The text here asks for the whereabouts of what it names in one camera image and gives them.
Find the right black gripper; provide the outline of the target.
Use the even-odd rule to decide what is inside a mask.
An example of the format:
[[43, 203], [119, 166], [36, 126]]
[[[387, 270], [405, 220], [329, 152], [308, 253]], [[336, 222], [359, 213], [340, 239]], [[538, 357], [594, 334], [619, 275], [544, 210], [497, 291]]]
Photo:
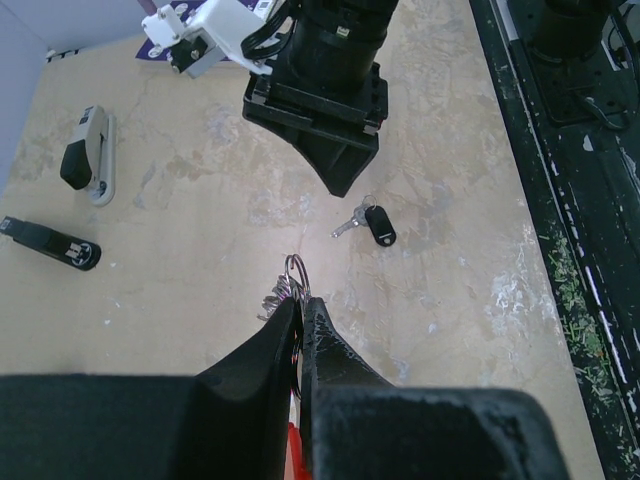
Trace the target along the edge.
[[[388, 84], [380, 64], [372, 64], [355, 90], [331, 91], [298, 75], [286, 59], [270, 59], [269, 75], [251, 74], [242, 115], [285, 140], [313, 168], [333, 196], [344, 198], [379, 151], [379, 135], [388, 118]], [[346, 129], [321, 127], [331, 119]]]

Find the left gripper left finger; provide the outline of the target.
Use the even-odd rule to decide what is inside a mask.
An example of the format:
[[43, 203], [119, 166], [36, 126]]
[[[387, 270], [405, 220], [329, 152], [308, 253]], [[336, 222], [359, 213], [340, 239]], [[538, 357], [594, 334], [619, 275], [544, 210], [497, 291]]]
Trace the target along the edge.
[[280, 479], [298, 306], [195, 376], [5, 375], [5, 479]]

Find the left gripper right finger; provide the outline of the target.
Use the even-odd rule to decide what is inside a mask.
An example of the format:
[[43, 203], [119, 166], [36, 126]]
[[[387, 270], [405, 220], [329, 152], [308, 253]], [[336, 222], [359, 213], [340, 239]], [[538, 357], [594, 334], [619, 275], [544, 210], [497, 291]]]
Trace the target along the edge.
[[315, 479], [566, 479], [552, 424], [503, 388], [397, 387], [337, 333], [311, 298], [300, 434]]

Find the key with black tag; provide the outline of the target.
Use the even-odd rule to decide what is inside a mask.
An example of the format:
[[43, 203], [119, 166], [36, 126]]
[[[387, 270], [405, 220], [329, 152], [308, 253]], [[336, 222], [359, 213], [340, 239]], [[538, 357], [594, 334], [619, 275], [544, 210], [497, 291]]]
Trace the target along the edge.
[[354, 208], [350, 219], [338, 226], [330, 236], [338, 238], [357, 227], [367, 227], [375, 242], [381, 247], [391, 247], [397, 240], [396, 231], [386, 210], [373, 195], [366, 195]]

